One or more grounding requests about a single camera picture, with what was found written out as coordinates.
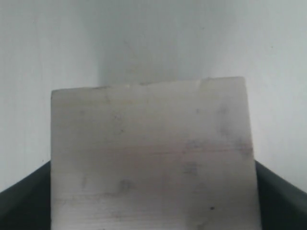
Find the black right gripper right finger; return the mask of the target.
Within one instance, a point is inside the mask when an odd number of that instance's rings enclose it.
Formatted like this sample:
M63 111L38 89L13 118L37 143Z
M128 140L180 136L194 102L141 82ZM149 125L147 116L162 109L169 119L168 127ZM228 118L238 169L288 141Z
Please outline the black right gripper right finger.
M263 230L307 230L307 194L255 162Z

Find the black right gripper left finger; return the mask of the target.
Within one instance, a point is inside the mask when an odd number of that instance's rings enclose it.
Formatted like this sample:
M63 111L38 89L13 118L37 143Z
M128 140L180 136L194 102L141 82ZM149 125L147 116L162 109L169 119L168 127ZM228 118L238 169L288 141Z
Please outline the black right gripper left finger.
M0 193L2 230L51 229L51 164Z

